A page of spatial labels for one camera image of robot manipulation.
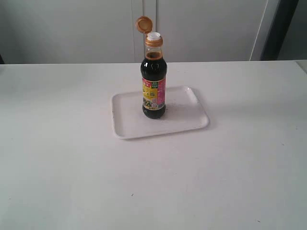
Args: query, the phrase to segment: table surface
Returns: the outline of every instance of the table surface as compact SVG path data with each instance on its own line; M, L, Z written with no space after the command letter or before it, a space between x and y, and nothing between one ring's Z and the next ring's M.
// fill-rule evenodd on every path
M211 124L121 140L110 99L140 90L139 64L0 66L0 229L306 229L299 65L169 63L167 85Z

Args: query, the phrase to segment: bottle label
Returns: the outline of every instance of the bottle label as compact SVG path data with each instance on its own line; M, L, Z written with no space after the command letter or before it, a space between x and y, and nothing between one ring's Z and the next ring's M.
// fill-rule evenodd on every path
M143 78L143 105L149 110L158 110L165 105L165 78L150 81Z

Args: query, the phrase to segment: white tray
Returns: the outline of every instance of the white tray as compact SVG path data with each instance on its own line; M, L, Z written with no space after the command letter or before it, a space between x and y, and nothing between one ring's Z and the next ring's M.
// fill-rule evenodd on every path
M149 137L206 127L209 118L188 86L166 89L166 111L160 119L150 119L142 111L142 92L112 97L115 135L120 139Z

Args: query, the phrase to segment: bottle neck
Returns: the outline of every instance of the bottle neck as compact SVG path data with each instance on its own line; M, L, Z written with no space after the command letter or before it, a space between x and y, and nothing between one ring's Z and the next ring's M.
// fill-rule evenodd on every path
M159 60L162 58L162 49L159 47L145 46L145 57L149 60Z

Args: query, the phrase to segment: dark liquid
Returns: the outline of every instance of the dark liquid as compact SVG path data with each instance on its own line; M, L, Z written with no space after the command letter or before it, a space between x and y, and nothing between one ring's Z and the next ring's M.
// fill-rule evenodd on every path
M160 81L166 77L167 64L160 52L147 53L141 64L141 73L143 78L148 81ZM142 106L143 112L151 119L160 118L165 113L165 106L159 110L146 109Z

